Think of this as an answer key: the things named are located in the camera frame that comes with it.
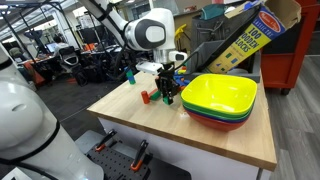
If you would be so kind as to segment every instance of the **stack of bowls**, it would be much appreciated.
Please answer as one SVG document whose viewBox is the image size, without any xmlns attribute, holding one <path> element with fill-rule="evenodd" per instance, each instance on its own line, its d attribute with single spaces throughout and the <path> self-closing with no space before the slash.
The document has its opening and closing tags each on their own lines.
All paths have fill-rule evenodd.
<svg viewBox="0 0 320 180">
<path fill-rule="evenodd" d="M 248 78 L 204 74 L 181 93 L 182 104 L 191 118 L 205 126 L 231 131 L 249 118 L 257 84 Z"/>
</svg>

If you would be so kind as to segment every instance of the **table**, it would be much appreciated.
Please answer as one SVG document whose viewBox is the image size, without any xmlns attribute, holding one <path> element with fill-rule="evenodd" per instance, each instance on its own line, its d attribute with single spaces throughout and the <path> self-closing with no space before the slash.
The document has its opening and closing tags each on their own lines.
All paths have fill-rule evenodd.
<svg viewBox="0 0 320 180">
<path fill-rule="evenodd" d="M 192 120 L 179 95 L 170 106 L 161 100 L 144 105 L 140 92 L 156 88 L 154 77 L 140 72 L 135 79 L 135 85 L 127 81 L 88 108 L 106 131 L 114 128 L 132 146 L 146 139 L 155 157 L 195 180 L 269 179 L 277 162 L 262 81 L 246 124 L 226 133 Z"/>
</svg>

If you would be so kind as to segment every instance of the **chair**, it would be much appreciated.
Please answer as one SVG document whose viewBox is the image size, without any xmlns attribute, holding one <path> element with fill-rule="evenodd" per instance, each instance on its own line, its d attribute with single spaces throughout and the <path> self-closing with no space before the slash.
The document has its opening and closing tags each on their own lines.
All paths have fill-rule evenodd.
<svg viewBox="0 0 320 180">
<path fill-rule="evenodd" d="M 66 70 L 66 73 L 72 73 L 72 69 L 79 64 L 78 56 L 73 46 L 62 48 L 59 50 L 61 58 L 61 67 Z"/>
</svg>

